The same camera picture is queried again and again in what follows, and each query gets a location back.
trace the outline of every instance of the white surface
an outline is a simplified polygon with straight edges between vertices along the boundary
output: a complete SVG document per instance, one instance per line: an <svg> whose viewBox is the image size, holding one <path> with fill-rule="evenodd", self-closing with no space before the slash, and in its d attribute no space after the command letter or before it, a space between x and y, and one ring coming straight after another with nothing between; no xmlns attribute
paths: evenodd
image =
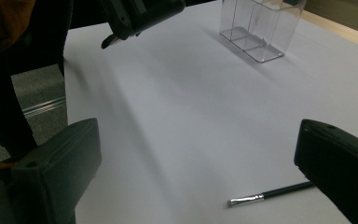
<svg viewBox="0 0 358 224"><path fill-rule="evenodd" d="M103 163L78 224L349 223L317 189L226 209L306 179L302 119L358 136L358 46L300 21L285 57L255 63L218 34L221 2L108 49L107 24L70 31L70 123L97 118Z"/></svg>

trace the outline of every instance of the transparent box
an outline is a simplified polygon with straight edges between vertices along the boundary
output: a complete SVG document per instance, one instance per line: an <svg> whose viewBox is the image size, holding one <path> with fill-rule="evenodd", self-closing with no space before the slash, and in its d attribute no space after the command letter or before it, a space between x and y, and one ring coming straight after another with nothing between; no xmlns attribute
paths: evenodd
<svg viewBox="0 0 358 224"><path fill-rule="evenodd" d="M307 0L223 0L220 34L256 61L282 57Z"/></svg>

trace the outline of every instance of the metal ferrule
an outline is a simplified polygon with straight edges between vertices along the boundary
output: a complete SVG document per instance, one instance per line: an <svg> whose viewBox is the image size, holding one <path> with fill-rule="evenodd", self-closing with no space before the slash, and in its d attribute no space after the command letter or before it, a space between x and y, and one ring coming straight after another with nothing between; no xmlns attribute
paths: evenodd
<svg viewBox="0 0 358 224"><path fill-rule="evenodd" d="M244 198L231 199L230 201L228 201L228 206L234 207L234 206L248 204L248 203L255 203L263 200L264 200L263 194L255 194Z"/></svg>

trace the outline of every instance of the white table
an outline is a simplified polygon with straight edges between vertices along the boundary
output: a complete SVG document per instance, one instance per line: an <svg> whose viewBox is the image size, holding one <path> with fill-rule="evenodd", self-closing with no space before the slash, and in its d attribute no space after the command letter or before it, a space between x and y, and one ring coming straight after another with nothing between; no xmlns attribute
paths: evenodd
<svg viewBox="0 0 358 224"><path fill-rule="evenodd" d="M221 2L108 49L107 24L71 30L69 123L97 118L103 163L78 224L349 223L317 189L226 208L305 181L302 119L358 136L358 45L300 21L283 58L256 63L218 34Z"/></svg>

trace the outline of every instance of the robotic arm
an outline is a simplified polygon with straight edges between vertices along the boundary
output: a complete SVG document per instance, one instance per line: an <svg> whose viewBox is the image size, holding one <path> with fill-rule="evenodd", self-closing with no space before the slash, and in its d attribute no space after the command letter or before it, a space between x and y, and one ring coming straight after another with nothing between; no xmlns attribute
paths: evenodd
<svg viewBox="0 0 358 224"><path fill-rule="evenodd" d="M102 43L106 49L118 40L140 34L185 8L185 0L100 0L113 34Z"/></svg>
<svg viewBox="0 0 358 224"><path fill-rule="evenodd" d="M304 119L295 165L351 223L358 223L357 137L333 125Z"/></svg>

